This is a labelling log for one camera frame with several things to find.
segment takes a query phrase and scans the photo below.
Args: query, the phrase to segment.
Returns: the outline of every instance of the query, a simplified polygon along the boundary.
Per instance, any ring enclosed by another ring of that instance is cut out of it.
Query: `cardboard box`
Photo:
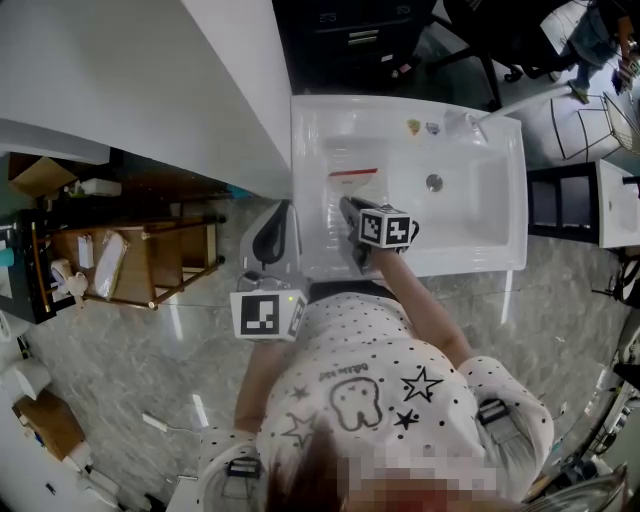
[[[78,178],[51,158],[11,153],[9,183],[33,197],[46,196]]]
[[[84,432],[67,402],[43,389],[37,400],[22,398],[15,409],[27,419],[46,449],[59,461],[84,441]]]

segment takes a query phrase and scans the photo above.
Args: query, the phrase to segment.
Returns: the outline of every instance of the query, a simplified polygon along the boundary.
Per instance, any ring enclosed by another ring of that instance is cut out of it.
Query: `hair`
[[[275,462],[269,473],[266,512],[339,512],[346,493],[340,488],[338,454],[328,429],[316,430],[291,477]]]

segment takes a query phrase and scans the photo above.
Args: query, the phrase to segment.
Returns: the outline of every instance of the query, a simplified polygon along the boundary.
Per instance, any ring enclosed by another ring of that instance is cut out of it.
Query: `star print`
[[[301,388],[293,386],[293,393],[291,393],[291,396],[295,396],[298,399],[298,402],[303,398],[307,398],[309,396],[307,386],[302,386]]]
[[[400,379],[400,380],[405,384],[407,384],[410,388],[409,394],[403,400],[404,402],[411,400],[414,396],[422,396],[422,398],[426,399],[427,402],[431,403],[431,396],[433,395],[433,393],[429,391],[429,389],[431,389],[436,384],[440,384],[442,382],[442,379],[427,379],[427,370],[424,367],[422,367],[422,370],[420,370],[420,375],[418,375],[415,379]],[[420,382],[428,385],[425,387],[424,391],[422,391],[421,389],[418,389],[416,385],[413,384],[414,382],[416,383]]]
[[[313,413],[308,419],[301,420],[292,413],[288,413],[288,416],[293,420],[293,428],[291,430],[287,430],[281,435],[283,437],[295,437],[298,442],[295,443],[294,446],[297,444],[300,448],[304,448],[307,440],[313,436],[316,414],[317,413]]]
[[[402,425],[405,430],[409,430],[409,425],[411,423],[418,423],[418,420],[414,420],[411,418],[411,415],[413,414],[413,409],[411,409],[408,414],[403,415],[403,414],[400,414],[399,412],[397,412],[396,414],[398,415],[398,418],[400,418],[400,421],[398,421],[398,423],[394,423],[393,424],[394,427],[396,425]]]

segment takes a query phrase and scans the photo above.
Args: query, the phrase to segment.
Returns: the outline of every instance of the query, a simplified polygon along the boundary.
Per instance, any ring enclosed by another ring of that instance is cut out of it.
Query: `white sink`
[[[485,147],[447,134],[447,112],[485,115],[405,98],[293,98],[294,206],[307,277],[361,277],[349,257],[346,225],[327,177],[362,169],[378,169],[377,182],[369,187],[373,192],[363,189],[362,195],[387,200],[420,224],[405,254],[417,275],[524,268],[527,190],[520,122],[488,120],[482,126]],[[408,128],[410,119],[420,122],[417,135]],[[442,180],[438,192],[426,184],[434,174]]]
[[[640,200],[638,187],[623,185],[630,173],[604,160],[596,162],[600,241],[603,248],[640,244]]]

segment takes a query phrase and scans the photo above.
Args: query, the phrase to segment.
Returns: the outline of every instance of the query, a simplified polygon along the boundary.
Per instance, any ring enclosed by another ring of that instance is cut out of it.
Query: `tooth graphic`
[[[342,428],[354,432],[363,425],[375,427],[382,421],[379,395],[378,385],[373,380],[354,377],[336,384],[329,401]]]

